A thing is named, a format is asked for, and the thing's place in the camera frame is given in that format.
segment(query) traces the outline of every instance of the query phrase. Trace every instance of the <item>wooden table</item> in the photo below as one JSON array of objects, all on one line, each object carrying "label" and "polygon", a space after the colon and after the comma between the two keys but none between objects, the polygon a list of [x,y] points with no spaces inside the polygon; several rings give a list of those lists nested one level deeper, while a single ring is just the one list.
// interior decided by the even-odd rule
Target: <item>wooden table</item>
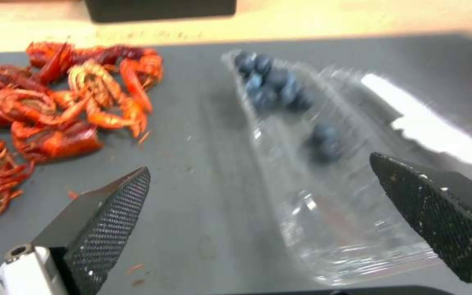
[{"label": "wooden table", "polygon": [[119,24],[91,22],[83,2],[0,4],[0,52],[31,41],[147,45],[452,31],[472,36],[472,0],[238,0],[232,17]]}]

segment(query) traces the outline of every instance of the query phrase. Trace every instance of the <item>food debris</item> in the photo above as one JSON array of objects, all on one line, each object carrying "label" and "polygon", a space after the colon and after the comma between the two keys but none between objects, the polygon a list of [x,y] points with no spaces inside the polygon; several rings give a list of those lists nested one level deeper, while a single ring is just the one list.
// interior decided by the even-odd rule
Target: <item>food debris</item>
[{"label": "food debris", "polygon": [[143,284],[144,282],[145,282],[145,280],[143,280],[143,279],[140,279],[140,280],[133,280],[133,282],[132,282],[132,287],[137,287],[137,286]]},{"label": "food debris", "polygon": [[148,137],[148,135],[150,134],[150,131],[147,131],[144,136],[142,136],[142,138],[140,140],[138,140],[138,144],[142,144]]},{"label": "food debris", "polygon": [[68,191],[67,193],[68,193],[68,196],[69,196],[69,198],[70,198],[71,200],[75,200],[75,199],[77,199],[77,197],[79,196],[79,195],[78,195],[76,192],[74,192],[74,191]]},{"label": "food debris", "polygon": [[145,267],[145,265],[143,263],[141,264],[137,264],[137,265],[134,265],[133,267],[129,268],[129,270],[127,270],[127,272],[125,273],[127,276],[130,276],[131,274],[133,274],[137,269],[140,269],[140,268],[143,268]]}]

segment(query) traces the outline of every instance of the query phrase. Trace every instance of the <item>gray table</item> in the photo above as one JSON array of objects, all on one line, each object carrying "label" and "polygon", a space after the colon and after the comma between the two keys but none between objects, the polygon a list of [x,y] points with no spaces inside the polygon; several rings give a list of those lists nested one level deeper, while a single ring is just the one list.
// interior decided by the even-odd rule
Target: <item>gray table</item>
[{"label": "gray table", "polygon": [[[129,243],[100,294],[245,293],[318,289],[286,254],[247,139],[231,75],[219,56],[232,48],[395,75],[451,112],[472,116],[472,41],[461,36],[161,47],[166,77],[152,90],[152,135],[140,150],[125,131],[105,147],[38,168],[26,194],[0,217],[0,262],[69,203],[67,189],[99,187],[148,166],[152,187]],[[23,53],[0,63],[26,65]],[[125,271],[144,263],[132,276]],[[145,282],[132,286],[135,279]],[[441,262],[355,286],[418,284],[471,294]]]}]

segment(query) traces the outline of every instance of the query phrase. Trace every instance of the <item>blueberry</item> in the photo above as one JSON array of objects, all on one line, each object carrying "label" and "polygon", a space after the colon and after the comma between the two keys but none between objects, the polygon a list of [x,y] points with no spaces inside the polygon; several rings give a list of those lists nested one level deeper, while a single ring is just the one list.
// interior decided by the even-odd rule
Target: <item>blueberry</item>
[{"label": "blueberry", "polygon": [[270,70],[267,77],[265,78],[265,82],[266,84],[274,88],[276,91],[280,91],[287,83],[288,77],[289,74],[287,70],[273,68]]},{"label": "blueberry", "polygon": [[258,112],[274,108],[277,102],[277,94],[273,89],[263,87],[249,92],[251,102]]},{"label": "blueberry", "polygon": [[256,65],[254,68],[262,75],[267,75],[272,69],[273,58],[265,54],[259,54],[256,56]]},{"label": "blueberry", "polygon": [[317,147],[318,158],[330,162],[338,160],[343,153],[343,146],[339,140],[326,140]]},{"label": "blueberry", "polygon": [[245,82],[245,89],[253,89],[253,88],[260,88],[263,83],[263,78],[260,74],[258,73],[251,73],[249,77],[247,78],[247,82]]},{"label": "blueberry", "polygon": [[288,80],[287,84],[279,92],[279,102],[282,106],[287,107],[292,104],[300,92],[301,86],[294,80]]},{"label": "blueberry", "polygon": [[238,55],[236,55],[236,57],[234,58],[234,64],[239,67],[240,65],[240,62],[242,62],[242,60],[244,60],[245,58],[249,57],[249,56],[252,56],[252,54],[250,52],[246,52],[245,50],[242,50],[240,53],[238,53]]},{"label": "blueberry", "polygon": [[324,141],[336,140],[338,132],[336,129],[325,123],[318,123],[314,126],[311,134],[311,142],[313,144],[322,144]]},{"label": "blueberry", "polygon": [[304,89],[301,89],[296,95],[295,101],[289,106],[294,111],[306,111],[310,109],[314,104],[313,93]]},{"label": "blueberry", "polygon": [[296,75],[290,70],[287,71],[287,81],[285,83],[286,84],[296,83]]},{"label": "blueberry", "polygon": [[264,85],[260,90],[263,92],[267,105],[270,108],[274,107],[278,101],[278,93],[274,90],[274,88],[270,87],[269,85]]},{"label": "blueberry", "polygon": [[254,70],[254,58],[253,56],[246,56],[245,58],[241,59],[236,66],[238,67],[238,71],[243,75],[249,75]]}]

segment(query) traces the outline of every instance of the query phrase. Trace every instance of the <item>screw hole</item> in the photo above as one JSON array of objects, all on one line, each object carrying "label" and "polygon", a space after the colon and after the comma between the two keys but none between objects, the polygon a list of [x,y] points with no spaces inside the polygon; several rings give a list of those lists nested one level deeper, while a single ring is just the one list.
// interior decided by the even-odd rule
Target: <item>screw hole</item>
[{"label": "screw hole", "polygon": [[19,254],[22,254],[23,252],[25,252],[27,248],[25,248],[24,246],[20,246],[20,247],[17,247],[16,249],[12,250],[12,252],[10,252],[10,254],[12,254],[12,256],[18,256]]}]

